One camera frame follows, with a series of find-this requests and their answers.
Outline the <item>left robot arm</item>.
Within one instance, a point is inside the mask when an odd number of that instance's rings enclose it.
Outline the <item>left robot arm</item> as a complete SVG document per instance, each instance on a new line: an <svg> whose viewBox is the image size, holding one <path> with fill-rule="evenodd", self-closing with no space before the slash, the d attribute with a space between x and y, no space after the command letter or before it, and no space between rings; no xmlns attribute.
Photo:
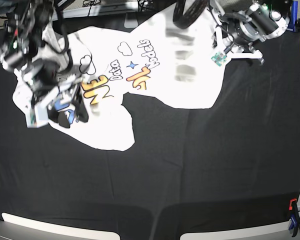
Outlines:
<svg viewBox="0 0 300 240"><path fill-rule="evenodd" d="M213 20L215 47L211 60L222 67L232 59L258 60L264 63L255 42L265 42L282 36L290 22L292 1L271 4L254 0L246 10L226 12L217 0L196 0L188 9L178 0L173 12L173 23L180 29L192 25L207 10Z"/></svg>

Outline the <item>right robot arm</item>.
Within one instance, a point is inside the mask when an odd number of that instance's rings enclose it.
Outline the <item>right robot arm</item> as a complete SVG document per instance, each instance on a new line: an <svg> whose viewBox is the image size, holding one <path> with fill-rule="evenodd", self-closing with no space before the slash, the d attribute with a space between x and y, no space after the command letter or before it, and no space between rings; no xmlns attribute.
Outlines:
<svg viewBox="0 0 300 240"><path fill-rule="evenodd" d="M73 122L88 122L80 93L84 77L74 65L56 0L30 0L5 22L0 63L17 77L12 100L28 128L56 123L68 129Z"/></svg>

